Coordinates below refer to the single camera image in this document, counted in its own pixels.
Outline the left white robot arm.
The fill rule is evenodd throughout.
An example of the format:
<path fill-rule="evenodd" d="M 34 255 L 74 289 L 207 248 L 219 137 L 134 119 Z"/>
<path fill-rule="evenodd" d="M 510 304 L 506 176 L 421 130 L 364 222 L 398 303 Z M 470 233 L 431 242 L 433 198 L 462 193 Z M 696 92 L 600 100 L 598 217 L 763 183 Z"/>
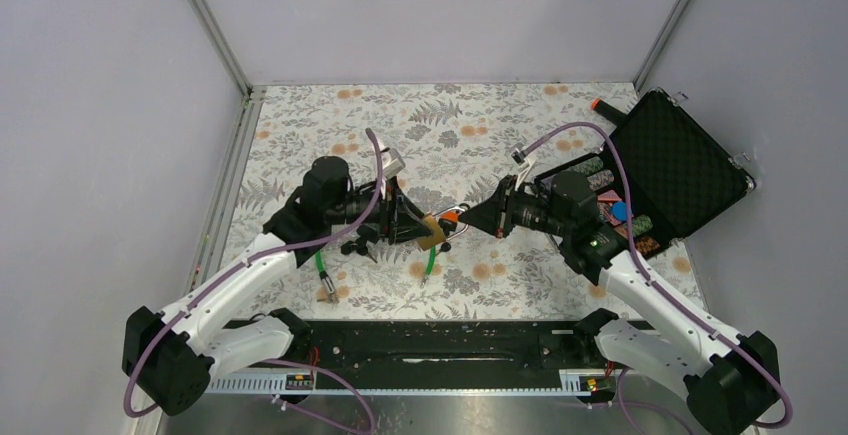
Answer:
<path fill-rule="evenodd" d="M 242 306 L 324 246 L 351 231 L 367 243 L 390 245 L 435 234 L 434 218 L 399 187 L 400 157 L 387 151 L 380 161 L 374 181 L 356 187 L 345 160 L 316 159 L 239 257 L 163 309 L 142 306 L 128 317 L 122 355 L 122 370 L 129 378 L 124 395 L 128 416 L 148 413 L 134 408 L 135 389 L 150 397 L 154 409 L 174 416 L 217 378 L 267 359 L 278 358 L 288 366 L 304 362 L 311 342 L 286 313 L 236 329 L 227 325 Z"/>

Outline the brass padlock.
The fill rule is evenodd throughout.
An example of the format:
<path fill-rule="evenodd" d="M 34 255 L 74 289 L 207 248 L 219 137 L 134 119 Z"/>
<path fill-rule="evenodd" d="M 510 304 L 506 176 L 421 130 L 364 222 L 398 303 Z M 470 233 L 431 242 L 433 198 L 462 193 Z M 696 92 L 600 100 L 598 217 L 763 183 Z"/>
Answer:
<path fill-rule="evenodd" d="M 464 234 L 469 226 L 462 223 L 459 216 L 469 208 L 468 204 L 462 203 L 426 215 L 423 222 L 425 227 L 430 230 L 430 234 L 416 239 L 418 248 L 421 251 L 439 248 L 444 243 L 451 243 Z"/>

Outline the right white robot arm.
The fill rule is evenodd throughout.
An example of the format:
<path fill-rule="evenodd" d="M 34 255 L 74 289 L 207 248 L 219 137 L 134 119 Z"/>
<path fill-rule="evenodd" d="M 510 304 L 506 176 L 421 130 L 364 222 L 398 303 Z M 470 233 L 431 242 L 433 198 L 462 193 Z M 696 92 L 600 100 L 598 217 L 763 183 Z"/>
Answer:
<path fill-rule="evenodd" d="M 573 341 L 575 357 L 597 367 L 605 360 L 649 377 L 686 402 L 711 434 L 740 434 L 779 395 L 774 343 L 760 332 L 744 335 L 693 304 L 639 251 L 602 220 L 586 176 L 563 171 L 536 185 L 507 176 L 459 221 L 498 239 L 516 227 L 554 237 L 564 262 L 616 296 L 647 321 L 644 335 L 615 314 L 597 311 Z"/>

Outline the orange black padlock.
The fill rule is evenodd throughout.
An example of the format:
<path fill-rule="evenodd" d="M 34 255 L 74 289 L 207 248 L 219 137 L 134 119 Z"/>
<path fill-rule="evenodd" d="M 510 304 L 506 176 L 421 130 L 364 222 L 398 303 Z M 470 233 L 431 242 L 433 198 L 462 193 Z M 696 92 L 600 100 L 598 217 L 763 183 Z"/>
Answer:
<path fill-rule="evenodd" d="M 457 225 L 459 223 L 459 215 L 461 214 L 458 210 L 448 210 L 438 215 L 438 223 L 440 225 L 443 224 L 452 224 Z"/>

